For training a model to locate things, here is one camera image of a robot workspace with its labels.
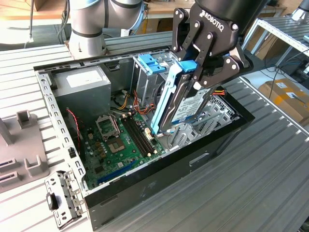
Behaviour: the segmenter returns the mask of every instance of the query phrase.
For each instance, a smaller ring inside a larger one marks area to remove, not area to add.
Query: cardboard box
[[[259,91],[269,98],[272,81],[259,87]],[[309,124],[309,95],[287,78],[275,80],[270,100],[300,125]]]
[[[34,11],[39,11],[47,0],[34,0]],[[31,10],[31,0],[0,0],[0,5],[14,8]]]

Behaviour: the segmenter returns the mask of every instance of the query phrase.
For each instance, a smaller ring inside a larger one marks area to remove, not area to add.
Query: chip
[[[102,172],[102,171],[104,171],[103,166],[98,166],[98,167],[95,168],[96,174],[98,174],[98,173],[100,173],[100,172]]]
[[[118,163],[118,167],[119,167],[119,168],[122,168],[123,166],[124,166],[124,164],[123,164],[122,162],[119,162],[119,163]]]
[[[106,143],[112,153],[116,153],[126,148],[120,138],[114,138],[114,139],[108,140]]]

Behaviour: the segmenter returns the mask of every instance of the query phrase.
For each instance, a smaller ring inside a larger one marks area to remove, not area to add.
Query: green circuit board
[[[147,127],[139,114],[135,114],[133,119],[140,127]],[[100,183],[114,179],[165,153],[162,145],[156,138],[153,138],[149,144],[155,150],[155,154],[142,155],[121,119],[116,119],[116,122],[120,131],[119,137],[111,136],[107,141],[102,139],[95,123],[81,131],[85,149],[83,164],[86,174],[84,179],[89,189],[96,188]],[[108,123],[99,126],[103,131],[111,130]]]

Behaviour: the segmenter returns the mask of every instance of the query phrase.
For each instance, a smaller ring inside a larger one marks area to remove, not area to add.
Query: blue plastic tab
[[[160,73],[166,70],[165,67],[159,65],[156,59],[149,54],[139,55],[138,60],[145,67],[145,69],[150,72],[150,74]]]
[[[194,60],[186,60],[177,63],[185,73],[192,72],[197,68],[197,63]]]

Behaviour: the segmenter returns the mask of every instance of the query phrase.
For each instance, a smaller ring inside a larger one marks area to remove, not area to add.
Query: red wire
[[[134,102],[133,102],[133,105],[137,105],[134,107],[134,109],[140,114],[140,115],[146,115],[148,114],[150,111],[152,111],[153,109],[155,109],[155,105],[153,103],[151,103],[149,105],[149,108],[146,107],[145,109],[141,110],[140,109],[140,106],[139,106],[139,103],[137,101],[137,93],[136,91],[134,91]]]
[[[80,141],[80,138],[79,138],[80,131],[79,131],[78,123],[77,123],[77,117],[75,116],[75,114],[71,110],[67,109],[67,111],[73,116],[74,121],[75,121],[76,129],[77,129],[78,151],[80,151],[81,141]]]

